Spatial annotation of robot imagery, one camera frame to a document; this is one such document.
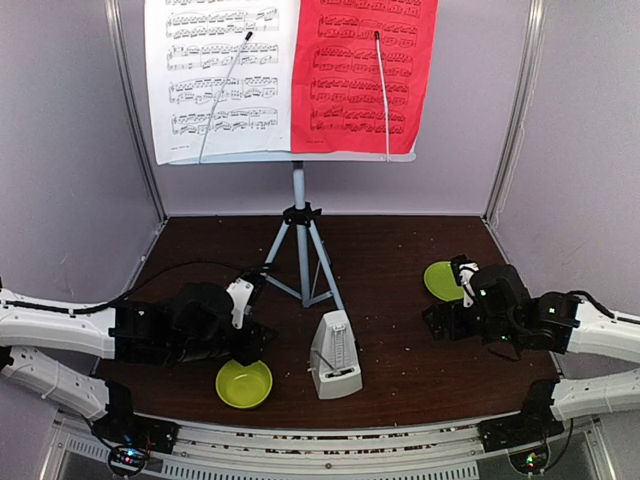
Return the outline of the white metronome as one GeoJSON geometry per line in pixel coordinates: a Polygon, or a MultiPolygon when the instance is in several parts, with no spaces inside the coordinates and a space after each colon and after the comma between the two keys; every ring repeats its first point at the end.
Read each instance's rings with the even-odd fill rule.
{"type": "Polygon", "coordinates": [[[344,398],[363,388],[358,347],[345,310],[322,316],[310,347],[309,372],[320,400],[344,398]]]}

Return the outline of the light blue music stand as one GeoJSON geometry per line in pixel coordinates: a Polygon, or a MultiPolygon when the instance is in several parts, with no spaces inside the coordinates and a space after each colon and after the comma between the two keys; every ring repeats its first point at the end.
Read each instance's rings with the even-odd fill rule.
{"type": "Polygon", "coordinates": [[[316,219],[321,215],[321,211],[319,209],[314,210],[305,199],[306,183],[304,163],[302,161],[294,161],[292,163],[292,180],[294,205],[283,211],[280,229],[271,245],[264,265],[243,277],[237,277],[225,290],[225,293],[233,301],[231,325],[237,330],[243,328],[244,319],[251,311],[252,302],[257,299],[262,288],[267,283],[299,299],[305,308],[329,299],[334,301],[338,310],[345,308],[332,271],[330,258],[316,225],[316,219]],[[300,277],[300,289],[298,291],[268,273],[268,268],[273,265],[273,261],[276,259],[288,231],[292,228],[296,230],[297,238],[300,277]],[[319,295],[315,293],[315,282],[310,276],[309,245],[315,248],[318,257],[317,270],[325,275],[328,283],[328,291],[319,295]]]}

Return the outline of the red paper sheet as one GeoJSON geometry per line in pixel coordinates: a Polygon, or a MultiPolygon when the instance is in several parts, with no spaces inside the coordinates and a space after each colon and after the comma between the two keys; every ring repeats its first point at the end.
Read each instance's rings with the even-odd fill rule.
{"type": "Polygon", "coordinates": [[[292,152],[411,153],[437,12],[437,2],[423,0],[301,2],[292,152]]]}

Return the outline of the white sheet music page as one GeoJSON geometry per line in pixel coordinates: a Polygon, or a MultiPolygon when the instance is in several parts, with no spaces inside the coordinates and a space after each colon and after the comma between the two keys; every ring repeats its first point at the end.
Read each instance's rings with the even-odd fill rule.
{"type": "Polygon", "coordinates": [[[148,1],[157,164],[291,148],[298,1],[148,1]]]}

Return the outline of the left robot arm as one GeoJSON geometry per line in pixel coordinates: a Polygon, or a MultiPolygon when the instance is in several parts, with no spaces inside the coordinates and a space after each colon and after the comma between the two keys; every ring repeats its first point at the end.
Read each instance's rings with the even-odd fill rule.
{"type": "Polygon", "coordinates": [[[104,304],[57,303],[1,292],[1,376],[62,404],[85,419],[102,419],[123,444],[144,424],[129,390],[83,375],[47,355],[61,350],[135,365],[174,367],[228,356],[243,366],[260,360],[275,332],[251,316],[260,287],[239,277],[226,287],[189,283],[158,302],[122,297],[104,304]]]}

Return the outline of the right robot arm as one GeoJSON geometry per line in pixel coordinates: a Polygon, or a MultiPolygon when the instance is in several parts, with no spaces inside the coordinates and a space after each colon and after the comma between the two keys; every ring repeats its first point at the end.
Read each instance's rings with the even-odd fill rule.
{"type": "MultiPolygon", "coordinates": [[[[531,350],[638,364],[638,316],[610,310],[584,290],[534,297],[510,264],[480,267],[459,255],[447,265],[462,296],[423,311],[434,339],[506,342],[515,360],[531,350]]],[[[519,440],[530,442],[551,423],[638,407],[638,369],[581,380],[538,380],[531,384],[512,430],[519,440]]]]}

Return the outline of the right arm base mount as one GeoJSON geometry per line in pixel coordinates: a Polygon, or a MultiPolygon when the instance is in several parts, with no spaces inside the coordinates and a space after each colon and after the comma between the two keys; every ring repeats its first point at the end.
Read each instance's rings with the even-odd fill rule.
{"type": "Polygon", "coordinates": [[[543,475],[566,452],[552,459],[549,439],[564,432],[564,424],[551,412],[558,380],[537,380],[529,387],[518,413],[481,421],[477,431],[485,453],[510,451],[511,466],[529,477],[543,475]]]}

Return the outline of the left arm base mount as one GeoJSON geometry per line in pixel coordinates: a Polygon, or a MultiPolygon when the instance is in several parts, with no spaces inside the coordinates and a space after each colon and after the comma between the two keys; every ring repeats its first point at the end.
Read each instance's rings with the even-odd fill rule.
{"type": "Polygon", "coordinates": [[[118,479],[140,474],[153,452],[171,454],[180,426],[172,421],[138,415],[133,411],[130,390],[113,381],[105,383],[106,413],[97,420],[85,419],[91,434],[108,450],[107,466],[118,479]]]}

